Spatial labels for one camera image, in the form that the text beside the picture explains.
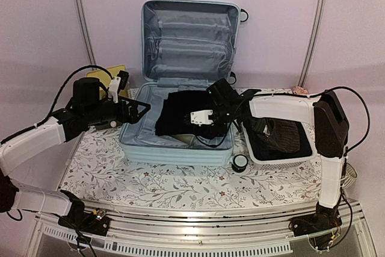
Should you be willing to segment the yellow white drawer organizer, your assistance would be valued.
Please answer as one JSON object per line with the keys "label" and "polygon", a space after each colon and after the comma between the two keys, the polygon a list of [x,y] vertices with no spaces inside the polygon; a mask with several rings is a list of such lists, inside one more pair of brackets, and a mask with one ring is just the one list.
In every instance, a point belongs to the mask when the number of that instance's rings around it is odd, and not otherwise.
{"label": "yellow white drawer organizer", "polygon": [[[107,71],[111,74],[112,77],[115,77],[119,74],[119,72],[125,71],[126,66],[124,64],[120,64],[117,66],[112,66],[112,67],[107,67]],[[91,72],[87,72],[85,75],[87,78],[97,78],[99,81],[106,87],[108,88],[111,82],[111,78],[108,76],[107,73],[104,71],[97,69],[97,70],[92,70]]]}

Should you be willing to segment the gold cap glass bottle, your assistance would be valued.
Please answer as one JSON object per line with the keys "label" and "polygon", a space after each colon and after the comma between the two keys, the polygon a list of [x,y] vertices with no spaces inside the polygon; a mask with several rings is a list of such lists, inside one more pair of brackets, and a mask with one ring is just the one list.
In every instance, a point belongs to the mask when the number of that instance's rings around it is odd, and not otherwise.
{"label": "gold cap glass bottle", "polygon": [[178,134],[173,136],[176,140],[185,143],[187,146],[194,144],[195,136],[192,134]]}

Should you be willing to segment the black trousers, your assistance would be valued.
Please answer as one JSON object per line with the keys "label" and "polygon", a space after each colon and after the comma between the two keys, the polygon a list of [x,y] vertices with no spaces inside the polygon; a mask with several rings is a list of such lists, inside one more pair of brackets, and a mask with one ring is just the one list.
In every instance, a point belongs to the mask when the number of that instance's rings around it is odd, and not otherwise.
{"label": "black trousers", "polygon": [[206,91],[185,90],[169,93],[156,121],[155,134],[157,136],[193,134],[209,140],[222,137],[227,132],[225,123],[198,126],[191,124],[190,121],[191,112],[214,108],[215,104]]}

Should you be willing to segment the dark navy garment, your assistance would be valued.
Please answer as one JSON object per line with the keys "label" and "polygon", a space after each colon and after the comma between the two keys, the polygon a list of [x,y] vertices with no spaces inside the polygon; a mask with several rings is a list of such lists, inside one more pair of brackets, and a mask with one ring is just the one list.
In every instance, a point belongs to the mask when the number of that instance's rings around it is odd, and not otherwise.
{"label": "dark navy garment", "polygon": [[313,150],[303,125],[300,122],[294,122],[294,125],[298,134],[294,135],[293,139],[281,137],[276,144],[268,144],[250,126],[246,126],[245,129],[253,156],[259,161],[275,161],[311,156]]}

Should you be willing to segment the white plastic mesh basket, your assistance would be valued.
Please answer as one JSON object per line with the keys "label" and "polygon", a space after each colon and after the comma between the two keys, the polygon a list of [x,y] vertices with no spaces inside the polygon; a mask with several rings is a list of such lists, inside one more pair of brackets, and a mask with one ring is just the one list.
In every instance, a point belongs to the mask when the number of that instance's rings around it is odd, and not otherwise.
{"label": "white plastic mesh basket", "polygon": [[255,169],[275,170],[297,167],[303,162],[316,157],[313,126],[303,122],[295,122],[295,124],[300,135],[300,150],[295,153],[284,153],[269,149],[249,126],[242,124],[246,148]]}

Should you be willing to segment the black striped garment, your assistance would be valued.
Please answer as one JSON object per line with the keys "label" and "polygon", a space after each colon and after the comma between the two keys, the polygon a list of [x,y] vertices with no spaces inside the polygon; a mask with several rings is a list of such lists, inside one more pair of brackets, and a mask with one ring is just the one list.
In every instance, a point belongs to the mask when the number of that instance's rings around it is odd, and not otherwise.
{"label": "black striped garment", "polygon": [[300,150],[300,133],[294,121],[252,117],[250,126],[271,150],[284,153],[295,153]]}

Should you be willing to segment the light blue hard-shell suitcase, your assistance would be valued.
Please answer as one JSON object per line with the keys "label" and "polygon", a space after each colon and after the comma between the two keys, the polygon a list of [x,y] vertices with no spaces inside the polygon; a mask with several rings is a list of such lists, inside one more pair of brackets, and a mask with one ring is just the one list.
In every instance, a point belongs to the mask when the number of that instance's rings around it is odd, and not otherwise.
{"label": "light blue hard-shell suitcase", "polygon": [[156,121],[169,93],[203,90],[230,81],[241,9],[231,3],[151,0],[141,9],[142,73],[136,100],[150,110],[136,124],[123,125],[119,144],[126,159],[177,166],[225,166],[234,136],[231,124],[222,137],[194,135],[192,146],[174,135],[157,136]]}

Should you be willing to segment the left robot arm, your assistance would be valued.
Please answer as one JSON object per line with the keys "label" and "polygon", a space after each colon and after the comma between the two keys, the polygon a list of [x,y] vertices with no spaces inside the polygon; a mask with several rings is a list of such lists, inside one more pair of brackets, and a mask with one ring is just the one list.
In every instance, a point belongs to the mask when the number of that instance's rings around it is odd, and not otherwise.
{"label": "left robot arm", "polygon": [[73,84],[73,96],[66,107],[51,109],[42,121],[1,141],[1,212],[43,212],[62,219],[69,228],[85,229],[89,216],[84,203],[73,193],[49,191],[12,181],[10,173],[47,149],[68,143],[92,126],[111,122],[138,123],[150,110],[150,104],[119,95],[124,82],[111,79],[106,95],[100,97],[103,84],[97,78],[81,78]]}

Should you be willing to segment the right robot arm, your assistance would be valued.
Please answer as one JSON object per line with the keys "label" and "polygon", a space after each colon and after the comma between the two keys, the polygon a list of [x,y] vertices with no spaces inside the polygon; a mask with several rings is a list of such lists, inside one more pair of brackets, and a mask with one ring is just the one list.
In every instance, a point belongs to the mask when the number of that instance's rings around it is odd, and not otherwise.
{"label": "right robot arm", "polygon": [[254,117],[259,121],[284,120],[314,127],[315,141],[309,159],[321,160],[321,189],[313,214],[294,217],[289,227],[294,235],[315,234],[329,229],[339,229],[342,222],[338,207],[346,201],[343,191],[348,152],[349,122],[335,94],[335,88],[318,94],[261,93],[248,89],[242,94],[231,88],[225,79],[207,88],[215,108],[202,113],[192,113],[191,118],[201,124],[244,122]]}

